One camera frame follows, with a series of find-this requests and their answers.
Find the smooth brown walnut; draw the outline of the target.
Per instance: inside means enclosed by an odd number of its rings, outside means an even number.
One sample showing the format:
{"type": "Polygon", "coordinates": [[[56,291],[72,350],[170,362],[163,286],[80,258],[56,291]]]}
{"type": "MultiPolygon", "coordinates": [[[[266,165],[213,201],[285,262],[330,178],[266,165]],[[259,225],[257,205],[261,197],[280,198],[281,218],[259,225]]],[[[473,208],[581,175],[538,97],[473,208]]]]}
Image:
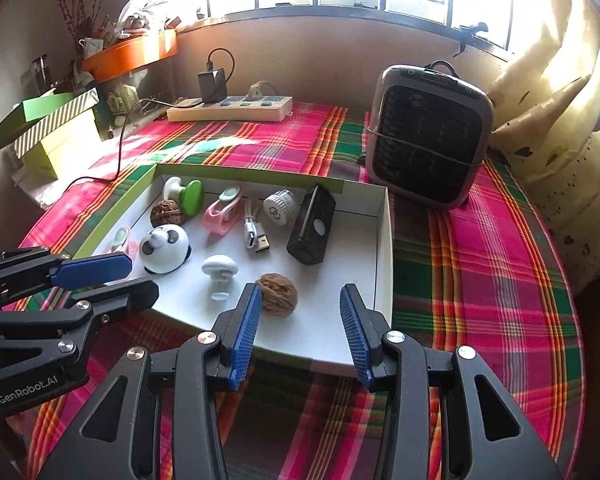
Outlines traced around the smooth brown walnut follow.
{"type": "Polygon", "coordinates": [[[299,294],[294,283],[278,273],[265,273],[256,284],[262,292],[262,311],[269,318],[286,318],[298,304],[299,294]]]}

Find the yellow green box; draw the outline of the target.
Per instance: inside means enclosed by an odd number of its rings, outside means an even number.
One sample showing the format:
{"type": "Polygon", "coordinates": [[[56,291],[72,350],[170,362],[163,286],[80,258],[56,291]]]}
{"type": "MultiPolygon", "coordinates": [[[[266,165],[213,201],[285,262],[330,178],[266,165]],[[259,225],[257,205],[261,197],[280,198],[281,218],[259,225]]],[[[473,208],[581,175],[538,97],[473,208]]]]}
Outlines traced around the yellow green box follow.
{"type": "Polygon", "coordinates": [[[75,178],[102,154],[92,110],[86,110],[44,136],[20,160],[31,174],[52,180],[75,178]]]}

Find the orange tray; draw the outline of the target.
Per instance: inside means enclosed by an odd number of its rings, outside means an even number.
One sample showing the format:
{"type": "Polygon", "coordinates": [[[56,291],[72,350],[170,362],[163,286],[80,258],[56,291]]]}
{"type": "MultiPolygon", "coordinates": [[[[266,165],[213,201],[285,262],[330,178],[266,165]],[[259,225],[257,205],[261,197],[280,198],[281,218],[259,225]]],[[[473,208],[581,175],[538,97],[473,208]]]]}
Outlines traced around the orange tray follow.
{"type": "Polygon", "coordinates": [[[82,68],[84,72],[90,73],[98,84],[102,84],[177,53],[176,31],[160,30],[120,41],[86,58],[82,62],[82,68]]]}

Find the large pink clip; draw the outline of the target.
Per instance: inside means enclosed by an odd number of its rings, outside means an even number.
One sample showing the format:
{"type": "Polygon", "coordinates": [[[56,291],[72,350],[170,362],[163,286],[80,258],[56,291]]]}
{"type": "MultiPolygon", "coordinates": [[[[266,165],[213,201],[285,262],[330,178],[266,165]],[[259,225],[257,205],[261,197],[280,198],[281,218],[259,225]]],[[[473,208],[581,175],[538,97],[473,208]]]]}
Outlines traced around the large pink clip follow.
{"type": "Polygon", "coordinates": [[[122,226],[114,233],[114,238],[107,249],[107,254],[124,252],[130,258],[131,262],[134,263],[137,251],[138,245],[137,242],[132,240],[131,229],[128,226],[122,226]]]}

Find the small pink clip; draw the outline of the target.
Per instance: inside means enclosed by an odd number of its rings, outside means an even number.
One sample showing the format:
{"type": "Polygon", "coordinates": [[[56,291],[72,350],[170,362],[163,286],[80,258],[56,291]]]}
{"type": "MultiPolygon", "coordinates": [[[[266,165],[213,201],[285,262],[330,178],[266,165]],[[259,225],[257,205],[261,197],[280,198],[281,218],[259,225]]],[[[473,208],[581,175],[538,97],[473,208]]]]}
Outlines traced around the small pink clip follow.
{"type": "Polygon", "coordinates": [[[202,224],[210,233],[224,236],[242,218],[243,212],[242,188],[239,185],[232,185],[206,209],[202,224]]]}

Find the green white spool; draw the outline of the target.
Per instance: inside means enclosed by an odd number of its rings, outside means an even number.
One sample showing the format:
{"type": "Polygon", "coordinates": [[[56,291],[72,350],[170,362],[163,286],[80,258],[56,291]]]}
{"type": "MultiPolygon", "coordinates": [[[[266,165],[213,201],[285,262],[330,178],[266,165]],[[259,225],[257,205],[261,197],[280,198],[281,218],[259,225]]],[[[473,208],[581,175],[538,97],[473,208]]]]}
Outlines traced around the green white spool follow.
{"type": "Polygon", "coordinates": [[[191,180],[182,185],[180,177],[170,177],[163,185],[162,197],[177,202],[184,214],[195,217],[204,206],[204,185],[201,180],[191,180]]]}

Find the striped white box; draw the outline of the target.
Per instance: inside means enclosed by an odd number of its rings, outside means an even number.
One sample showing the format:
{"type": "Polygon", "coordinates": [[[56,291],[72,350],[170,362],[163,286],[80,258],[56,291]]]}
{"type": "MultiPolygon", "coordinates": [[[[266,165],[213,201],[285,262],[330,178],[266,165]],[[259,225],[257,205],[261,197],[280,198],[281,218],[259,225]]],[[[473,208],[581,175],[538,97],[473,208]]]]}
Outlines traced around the striped white box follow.
{"type": "Polygon", "coordinates": [[[24,154],[31,151],[46,136],[49,136],[58,128],[83,114],[89,114],[92,116],[92,119],[95,119],[93,108],[98,103],[99,96],[97,89],[91,88],[76,96],[68,103],[61,105],[61,107],[42,118],[15,140],[14,150],[16,156],[22,159],[24,154]]]}

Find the black charger adapter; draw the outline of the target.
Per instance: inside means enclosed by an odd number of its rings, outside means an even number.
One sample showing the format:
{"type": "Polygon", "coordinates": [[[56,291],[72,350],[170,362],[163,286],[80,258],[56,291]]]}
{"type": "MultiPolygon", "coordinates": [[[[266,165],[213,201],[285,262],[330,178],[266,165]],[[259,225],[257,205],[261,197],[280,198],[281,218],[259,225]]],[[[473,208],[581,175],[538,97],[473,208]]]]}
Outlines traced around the black charger adapter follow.
{"type": "Polygon", "coordinates": [[[198,84],[204,104],[219,103],[227,97],[225,72],[222,68],[199,73],[198,84]]]}

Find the white panda toy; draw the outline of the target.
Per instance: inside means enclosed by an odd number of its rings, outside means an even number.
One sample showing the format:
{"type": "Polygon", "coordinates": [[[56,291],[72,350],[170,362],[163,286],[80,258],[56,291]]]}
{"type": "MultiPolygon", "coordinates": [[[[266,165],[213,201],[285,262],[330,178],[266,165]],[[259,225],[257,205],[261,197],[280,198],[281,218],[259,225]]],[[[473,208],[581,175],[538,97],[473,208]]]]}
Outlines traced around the white panda toy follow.
{"type": "Polygon", "coordinates": [[[177,224],[156,226],[138,243],[140,263],[150,274],[168,274],[178,270],[191,253],[188,235],[177,224]]]}

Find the white round cap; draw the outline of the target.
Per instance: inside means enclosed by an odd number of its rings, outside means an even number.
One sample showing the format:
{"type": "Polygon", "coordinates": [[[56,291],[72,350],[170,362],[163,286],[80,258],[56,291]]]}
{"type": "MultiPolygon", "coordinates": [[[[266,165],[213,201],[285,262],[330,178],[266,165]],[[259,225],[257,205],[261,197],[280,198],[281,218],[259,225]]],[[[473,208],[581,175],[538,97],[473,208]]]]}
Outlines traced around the white round cap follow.
{"type": "Polygon", "coordinates": [[[263,201],[262,210],[276,226],[286,226],[296,218],[299,204],[294,193],[283,188],[270,194],[263,201]]]}

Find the green white cardboard box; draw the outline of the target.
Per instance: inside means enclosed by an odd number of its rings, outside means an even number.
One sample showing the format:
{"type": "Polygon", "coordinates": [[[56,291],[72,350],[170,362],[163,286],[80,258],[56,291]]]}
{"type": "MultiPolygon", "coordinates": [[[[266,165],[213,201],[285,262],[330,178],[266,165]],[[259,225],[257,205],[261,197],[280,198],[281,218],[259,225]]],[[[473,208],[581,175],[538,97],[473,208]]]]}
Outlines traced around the green white cardboard box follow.
{"type": "Polygon", "coordinates": [[[261,318],[254,352],[262,359],[278,361],[314,372],[351,376],[354,366],[339,312],[343,285],[358,286],[367,307],[392,317],[392,229],[388,192],[382,186],[338,179],[285,174],[265,170],[237,169],[185,164],[158,164],[114,202],[104,218],[88,229],[76,257],[106,252],[114,233],[131,229],[134,242],[150,230],[151,207],[160,200],[170,177],[201,180],[204,201],[211,204],[231,185],[242,187],[255,205],[286,188],[301,200],[314,185],[323,185],[336,200],[332,228],[322,263],[305,266],[286,249],[291,227],[276,226],[265,214],[258,220],[270,246],[255,254],[245,248],[244,226],[237,223],[226,235],[207,231],[201,217],[184,223],[192,254],[182,266],[155,280],[160,296],[155,312],[176,325],[208,330],[216,316],[237,302],[242,288],[262,274],[278,273],[289,278],[299,292],[294,312],[286,318],[261,318]],[[224,301],[210,298],[211,281],[201,265],[210,256],[227,255],[238,265],[224,301]]]}

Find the white mushroom hook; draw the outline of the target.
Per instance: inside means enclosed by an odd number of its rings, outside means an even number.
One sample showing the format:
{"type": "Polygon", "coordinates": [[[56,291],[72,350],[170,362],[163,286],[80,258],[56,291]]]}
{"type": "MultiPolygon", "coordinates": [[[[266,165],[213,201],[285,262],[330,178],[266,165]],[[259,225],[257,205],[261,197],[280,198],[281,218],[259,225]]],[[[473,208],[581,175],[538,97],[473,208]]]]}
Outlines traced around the white mushroom hook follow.
{"type": "Polygon", "coordinates": [[[237,263],[227,255],[213,255],[204,260],[201,271],[210,278],[210,298],[224,301],[230,296],[230,283],[238,273],[237,263]]]}

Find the round dark brown walnut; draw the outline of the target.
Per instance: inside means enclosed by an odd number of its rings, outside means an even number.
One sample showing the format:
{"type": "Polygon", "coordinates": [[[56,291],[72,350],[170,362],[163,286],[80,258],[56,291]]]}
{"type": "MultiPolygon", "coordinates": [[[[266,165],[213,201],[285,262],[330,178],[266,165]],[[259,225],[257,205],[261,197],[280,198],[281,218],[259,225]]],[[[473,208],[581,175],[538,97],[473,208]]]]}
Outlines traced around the round dark brown walnut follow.
{"type": "Polygon", "coordinates": [[[150,224],[153,228],[165,226],[166,224],[175,224],[181,226],[184,221],[184,214],[181,206],[175,200],[160,200],[150,211],[150,224]]]}

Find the cream heart curtain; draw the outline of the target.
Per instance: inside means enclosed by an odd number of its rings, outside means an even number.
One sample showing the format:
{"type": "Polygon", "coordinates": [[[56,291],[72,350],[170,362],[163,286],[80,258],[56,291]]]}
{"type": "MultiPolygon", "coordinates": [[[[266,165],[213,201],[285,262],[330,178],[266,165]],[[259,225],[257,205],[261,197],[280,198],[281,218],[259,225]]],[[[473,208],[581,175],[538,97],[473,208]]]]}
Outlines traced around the cream heart curtain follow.
{"type": "Polygon", "coordinates": [[[524,47],[492,84],[492,146],[539,211],[575,292],[600,277],[600,14],[520,0],[524,47]]]}

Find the black rectangular device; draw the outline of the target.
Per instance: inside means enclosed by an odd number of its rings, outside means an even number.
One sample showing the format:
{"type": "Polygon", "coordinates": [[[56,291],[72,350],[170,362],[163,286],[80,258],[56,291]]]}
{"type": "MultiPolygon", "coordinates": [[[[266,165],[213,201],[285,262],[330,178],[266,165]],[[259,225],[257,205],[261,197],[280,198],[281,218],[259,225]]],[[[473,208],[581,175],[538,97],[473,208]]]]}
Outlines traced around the black rectangular device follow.
{"type": "Polygon", "coordinates": [[[322,263],[335,208],[332,194],[324,186],[314,185],[303,197],[286,246],[288,254],[306,266],[322,263]]]}

